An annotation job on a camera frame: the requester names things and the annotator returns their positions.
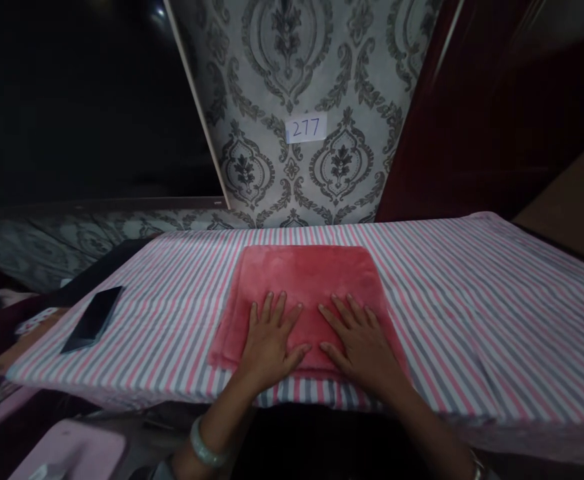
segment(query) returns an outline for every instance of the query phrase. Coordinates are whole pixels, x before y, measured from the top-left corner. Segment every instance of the black phone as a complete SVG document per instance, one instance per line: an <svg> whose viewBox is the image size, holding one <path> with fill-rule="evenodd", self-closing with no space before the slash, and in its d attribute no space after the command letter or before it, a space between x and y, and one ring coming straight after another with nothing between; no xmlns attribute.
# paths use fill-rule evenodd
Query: black phone
<svg viewBox="0 0 584 480"><path fill-rule="evenodd" d="M112 317L114 306L122 290L123 287L114 287L100 291L92 298L77 326L70 333L61 353L91 347L99 341Z"/></svg>

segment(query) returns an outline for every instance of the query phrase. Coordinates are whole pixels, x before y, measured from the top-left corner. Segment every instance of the damask wallpaper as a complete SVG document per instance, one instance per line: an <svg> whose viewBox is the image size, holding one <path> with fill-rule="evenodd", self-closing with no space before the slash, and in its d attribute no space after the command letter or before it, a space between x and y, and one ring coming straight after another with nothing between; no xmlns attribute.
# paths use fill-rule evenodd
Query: damask wallpaper
<svg viewBox="0 0 584 480"><path fill-rule="evenodd" d="M232 209L0 221L0 269L49 291L128 238L373 221L440 3L171 0ZM312 111L327 138L288 145Z"/></svg>

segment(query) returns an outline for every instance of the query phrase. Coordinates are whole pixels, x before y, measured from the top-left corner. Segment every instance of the striped tablecloth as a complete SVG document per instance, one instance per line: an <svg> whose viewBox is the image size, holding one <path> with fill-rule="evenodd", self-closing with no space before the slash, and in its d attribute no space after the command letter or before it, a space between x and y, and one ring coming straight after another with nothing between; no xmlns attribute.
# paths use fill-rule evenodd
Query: striped tablecloth
<svg viewBox="0 0 584 480"><path fill-rule="evenodd" d="M584 263L492 213L166 233L76 304L8 378L109 408L212 402L229 374L208 366L206 356L246 245L368 248L415 388L435 411L468 438L476 437L468 429L480 426L509 429L501 432L513 439L560 427L564 436L579 437L581 450L573 445L570 459L584 461ZM102 340L60 355L93 294L117 285L125 290ZM376 407L352 385L309 379L287 379L258 398L260 406L282 401ZM523 444L515 443L499 440L490 448L516 451ZM560 450L527 448L520 453L556 457Z"/></svg>

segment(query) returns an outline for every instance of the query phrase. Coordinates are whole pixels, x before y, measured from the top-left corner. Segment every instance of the hand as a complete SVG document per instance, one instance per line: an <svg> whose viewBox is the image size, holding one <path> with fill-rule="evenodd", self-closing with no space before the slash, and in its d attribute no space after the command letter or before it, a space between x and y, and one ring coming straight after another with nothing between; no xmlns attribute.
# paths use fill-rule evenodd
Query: hand
<svg viewBox="0 0 584 480"><path fill-rule="evenodd" d="M286 352L287 338L303 306L298 304L281 320L286 294L281 292L274 310L271 308L273 298L272 292L267 294L261 316L257 314L257 303L252 303L250 330L235 374L254 388L255 396L286 378L312 348L311 345L304 344L294 347L290 353Z"/></svg>
<svg viewBox="0 0 584 480"><path fill-rule="evenodd" d="M352 312L336 295L332 295L332 302L343 321L319 305L319 311L343 342L345 355L327 342L321 344L321 350L346 377L386 401L395 394L393 390L397 386L403 388L409 382L394 358L374 312L368 307L362 309L351 295L347 296L347 301Z"/></svg>

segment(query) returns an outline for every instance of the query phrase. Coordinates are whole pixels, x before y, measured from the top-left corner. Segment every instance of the red towel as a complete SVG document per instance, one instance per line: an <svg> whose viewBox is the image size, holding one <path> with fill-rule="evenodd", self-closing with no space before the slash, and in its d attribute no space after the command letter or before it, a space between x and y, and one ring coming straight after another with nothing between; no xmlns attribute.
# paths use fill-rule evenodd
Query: red towel
<svg viewBox="0 0 584 480"><path fill-rule="evenodd" d="M344 351L336 332L318 310L320 303L338 314L331 301L335 293L345 299L350 293L360 305L368 305L379 324L401 368L409 375L407 361L396 330L387 313L379 272L363 247L330 245L246 247L232 278L230 295L212 343L208 362L213 367L236 370L241 360L249 328L249 312L253 301L260 305L267 292L287 293L286 312L297 303L303 312L290 334L288 350L310 343L298 370L292 375L312 379L340 379L336 366L319 348L330 342Z"/></svg>

